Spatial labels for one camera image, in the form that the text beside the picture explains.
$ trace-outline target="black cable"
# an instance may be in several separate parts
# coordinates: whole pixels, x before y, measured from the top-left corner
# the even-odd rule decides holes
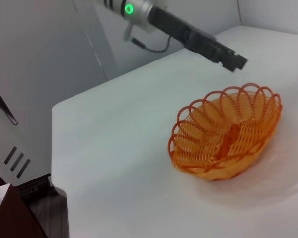
[[[167,41],[167,46],[163,49],[163,50],[152,50],[146,47],[146,45],[144,43],[142,43],[141,41],[137,40],[136,38],[133,38],[131,40],[132,43],[134,43],[136,46],[139,46],[140,48],[149,51],[149,52],[153,52],[153,53],[163,53],[166,52],[169,49],[170,46],[170,40],[171,40],[171,36],[169,36],[168,41]]]
[[[19,124],[17,121],[16,121],[16,123],[14,123],[14,122],[12,121],[12,119],[10,118],[10,116],[8,115],[8,113],[6,113],[5,110],[2,109],[2,111],[4,111],[4,113],[5,113],[6,116],[9,118],[10,122],[11,122],[13,125],[18,125],[18,124]]]

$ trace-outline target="white tabletop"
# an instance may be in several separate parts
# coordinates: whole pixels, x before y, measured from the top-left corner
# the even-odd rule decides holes
[[[298,36],[236,27],[217,38],[249,59],[243,71],[182,50],[53,108],[52,181],[72,238],[298,238]],[[174,169],[178,111],[248,82],[284,105],[258,162],[218,182]]]

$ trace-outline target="orange basket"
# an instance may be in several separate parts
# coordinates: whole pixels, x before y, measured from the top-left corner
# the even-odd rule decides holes
[[[219,97],[209,101],[211,95]],[[254,83],[211,92],[179,111],[168,144],[172,164],[206,180],[231,179],[263,151],[281,111],[279,94]]]

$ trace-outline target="dark wooden furniture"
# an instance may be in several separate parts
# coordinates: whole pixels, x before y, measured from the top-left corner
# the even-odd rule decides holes
[[[0,238],[47,238],[11,184],[0,186]]]

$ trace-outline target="gray wall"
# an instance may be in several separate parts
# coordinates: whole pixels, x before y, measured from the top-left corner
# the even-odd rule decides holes
[[[0,94],[43,171],[52,107],[106,81],[70,0],[0,0]]]
[[[298,34],[298,0],[239,0],[242,23]]]
[[[240,25],[236,0],[168,0],[168,6],[168,11],[210,34]],[[101,6],[96,5],[95,9],[101,19],[115,60],[123,73],[182,48],[180,43],[171,40],[170,49],[164,54],[146,52],[122,40],[127,27],[125,20]],[[152,49],[163,49],[168,38],[159,30],[150,35],[138,27],[134,28],[133,35]]]

